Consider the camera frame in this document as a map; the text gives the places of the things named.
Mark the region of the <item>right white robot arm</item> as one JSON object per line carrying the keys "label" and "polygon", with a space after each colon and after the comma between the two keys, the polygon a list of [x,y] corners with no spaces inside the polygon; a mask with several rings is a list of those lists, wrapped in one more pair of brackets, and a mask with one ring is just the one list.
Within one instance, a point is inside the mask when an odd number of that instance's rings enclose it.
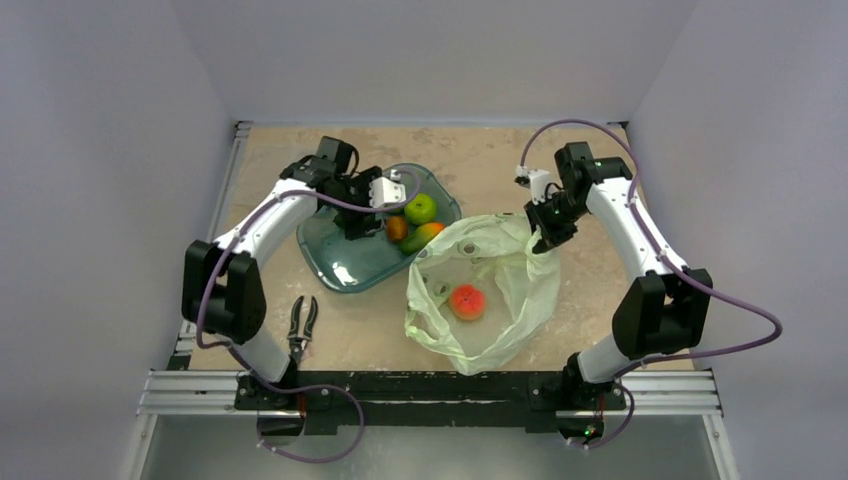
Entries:
{"label": "right white robot arm", "polygon": [[599,396],[602,383],[634,362],[698,345],[710,297],[679,275],[705,286],[712,279],[704,269],[689,268],[642,212],[633,173],[623,159],[596,159],[585,142],[566,144],[554,158],[556,173],[524,165],[515,169],[516,183],[531,195],[524,209],[532,231],[540,235],[534,252],[571,240],[578,220],[590,214],[612,240],[630,283],[612,316],[610,334],[568,362],[561,392],[569,404],[584,407]]}

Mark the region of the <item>green orange fake mango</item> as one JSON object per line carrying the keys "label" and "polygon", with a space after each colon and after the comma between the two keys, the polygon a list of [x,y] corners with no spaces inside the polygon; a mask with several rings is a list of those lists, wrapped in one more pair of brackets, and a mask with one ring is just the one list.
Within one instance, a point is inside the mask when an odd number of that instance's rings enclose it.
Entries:
{"label": "green orange fake mango", "polygon": [[425,248],[444,229],[445,225],[440,222],[422,224],[401,240],[398,248],[404,255],[413,255]]}

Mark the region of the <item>light green plastic bag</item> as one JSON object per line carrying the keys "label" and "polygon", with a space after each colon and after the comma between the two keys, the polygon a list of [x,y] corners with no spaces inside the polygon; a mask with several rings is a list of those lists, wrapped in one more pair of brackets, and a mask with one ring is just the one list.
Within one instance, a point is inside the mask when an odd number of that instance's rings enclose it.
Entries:
{"label": "light green plastic bag", "polygon": [[[471,216],[446,227],[410,264],[406,336],[463,375],[506,365],[558,305],[560,259],[554,251],[534,253],[539,239],[523,214]],[[448,308],[462,284],[486,296],[478,320],[459,320]]]}

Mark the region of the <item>brown fake kiwi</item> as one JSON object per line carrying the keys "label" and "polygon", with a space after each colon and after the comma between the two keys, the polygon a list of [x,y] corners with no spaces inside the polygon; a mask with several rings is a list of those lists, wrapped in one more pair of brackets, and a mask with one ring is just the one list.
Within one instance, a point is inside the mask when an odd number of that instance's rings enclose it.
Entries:
{"label": "brown fake kiwi", "polygon": [[399,244],[409,235],[407,219],[401,215],[388,217],[385,222],[385,233],[391,243]]}

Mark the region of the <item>teal plastic bin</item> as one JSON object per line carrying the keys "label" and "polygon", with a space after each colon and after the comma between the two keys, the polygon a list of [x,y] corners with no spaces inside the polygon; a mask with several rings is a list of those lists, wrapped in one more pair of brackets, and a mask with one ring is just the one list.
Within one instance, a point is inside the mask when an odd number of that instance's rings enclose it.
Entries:
{"label": "teal plastic bin", "polygon": [[[436,203],[436,222],[448,226],[462,218],[458,202],[433,172],[414,163],[399,163],[388,168],[398,167],[414,171],[420,179],[419,193],[429,195]],[[412,262],[414,257],[401,253],[384,232],[389,214],[376,216],[381,224],[373,235],[348,240],[334,221],[337,213],[331,207],[322,207],[315,216],[301,223],[296,232],[304,260],[329,290],[341,294],[364,292],[403,271]]]}

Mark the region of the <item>orange fake peach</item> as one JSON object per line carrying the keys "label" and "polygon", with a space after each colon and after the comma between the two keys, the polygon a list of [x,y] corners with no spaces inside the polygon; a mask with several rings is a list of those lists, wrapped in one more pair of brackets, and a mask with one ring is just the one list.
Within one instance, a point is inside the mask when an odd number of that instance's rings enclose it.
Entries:
{"label": "orange fake peach", "polygon": [[474,285],[462,284],[450,294],[448,308],[459,320],[470,322],[482,317],[486,309],[484,292]]}

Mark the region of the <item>green fake apple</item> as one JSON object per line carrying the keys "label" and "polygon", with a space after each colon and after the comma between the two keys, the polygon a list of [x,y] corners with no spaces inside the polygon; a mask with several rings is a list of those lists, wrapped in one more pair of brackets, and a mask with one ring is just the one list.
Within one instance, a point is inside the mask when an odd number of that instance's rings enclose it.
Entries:
{"label": "green fake apple", "polygon": [[410,224],[420,226],[435,220],[438,206],[431,196],[419,193],[404,206],[403,213]]}

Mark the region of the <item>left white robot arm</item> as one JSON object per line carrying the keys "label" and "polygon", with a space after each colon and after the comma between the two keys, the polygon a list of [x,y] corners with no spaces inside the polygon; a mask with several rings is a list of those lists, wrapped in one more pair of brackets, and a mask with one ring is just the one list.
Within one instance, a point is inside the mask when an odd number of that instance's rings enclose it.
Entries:
{"label": "left white robot arm", "polygon": [[283,241],[321,208],[333,207],[344,233],[357,239],[375,229],[376,216],[407,198],[402,171],[371,167],[359,173],[357,149],[323,137],[315,153],[285,167],[271,192],[245,219],[214,240],[185,252],[181,314],[196,327],[202,349],[223,346],[256,376],[272,408],[297,399],[293,353],[265,327],[267,301],[261,270]]}

